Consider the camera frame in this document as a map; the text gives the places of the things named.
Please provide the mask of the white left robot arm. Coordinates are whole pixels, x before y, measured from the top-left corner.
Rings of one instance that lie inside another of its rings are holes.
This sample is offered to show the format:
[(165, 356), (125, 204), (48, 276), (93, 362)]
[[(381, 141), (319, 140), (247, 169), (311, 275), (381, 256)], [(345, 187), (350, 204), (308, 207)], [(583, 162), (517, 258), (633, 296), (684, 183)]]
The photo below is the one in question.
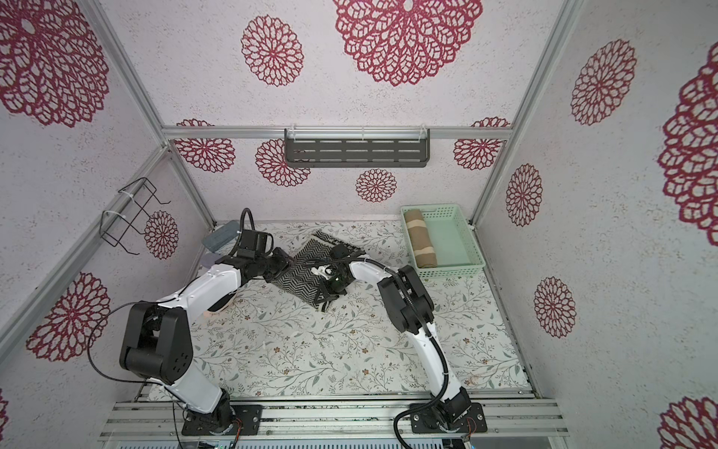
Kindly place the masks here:
[(233, 420), (229, 394), (194, 364), (191, 325), (212, 308), (222, 308), (250, 281), (272, 282), (289, 269), (292, 258), (267, 248), (273, 237), (244, 230), (239, 248), (219, 257), (183, 289), (150, 303), (141, 301), (128, 314), (119, 363), (139, 377), (160, 383), (185, 404), (189, 415), (220, 432)]

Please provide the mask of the black white zigzag scarf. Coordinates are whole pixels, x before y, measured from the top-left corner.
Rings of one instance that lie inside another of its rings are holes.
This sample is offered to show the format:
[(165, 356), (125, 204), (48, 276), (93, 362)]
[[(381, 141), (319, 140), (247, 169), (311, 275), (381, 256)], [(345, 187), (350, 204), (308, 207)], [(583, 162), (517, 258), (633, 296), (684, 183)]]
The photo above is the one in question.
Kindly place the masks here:
[(271, 284), (283, 292), (297, 297), (316, 311), (325, 312), (332, 302), (328, 306), (319, 306), (315, 302), (314, 298), (318, 293), (320, 278), (313, 274), (313, 265), (320, 258), (328, 256), (330, 250), (340, 243), (358, 247), (321, 230), (315, 231), (299, 252), (292, 257), (288, 271)]

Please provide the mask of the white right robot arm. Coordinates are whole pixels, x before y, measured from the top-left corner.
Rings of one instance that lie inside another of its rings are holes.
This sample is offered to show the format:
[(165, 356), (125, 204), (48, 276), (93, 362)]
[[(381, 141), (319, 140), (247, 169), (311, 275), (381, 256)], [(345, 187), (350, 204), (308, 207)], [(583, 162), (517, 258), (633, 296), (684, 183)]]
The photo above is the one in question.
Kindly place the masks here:
[(392, 269), (365, 254), (347, 254), (307, 263), (323, 287), (337, 293), (352, 282), (375, 286), (388, 318), (416, 351), (426, 373), (431, 400), (414, 406), (412, 413), (430, 410), (449, 428), (471, 408), (469, 393), (462, 387), (439, 342), (435, 305), (416, 270), (411, 266)]

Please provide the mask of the brown checked scarf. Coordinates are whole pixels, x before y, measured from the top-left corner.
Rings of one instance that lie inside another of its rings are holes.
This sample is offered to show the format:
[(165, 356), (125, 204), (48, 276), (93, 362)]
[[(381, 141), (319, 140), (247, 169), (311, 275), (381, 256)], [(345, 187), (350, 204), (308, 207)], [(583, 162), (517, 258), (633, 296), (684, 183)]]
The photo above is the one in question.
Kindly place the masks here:
[(426, 220), (419, 210), (404, 213), (411, 250), (419, 269), (435, 269), (438, 266), (436, 250), (432, 244)]

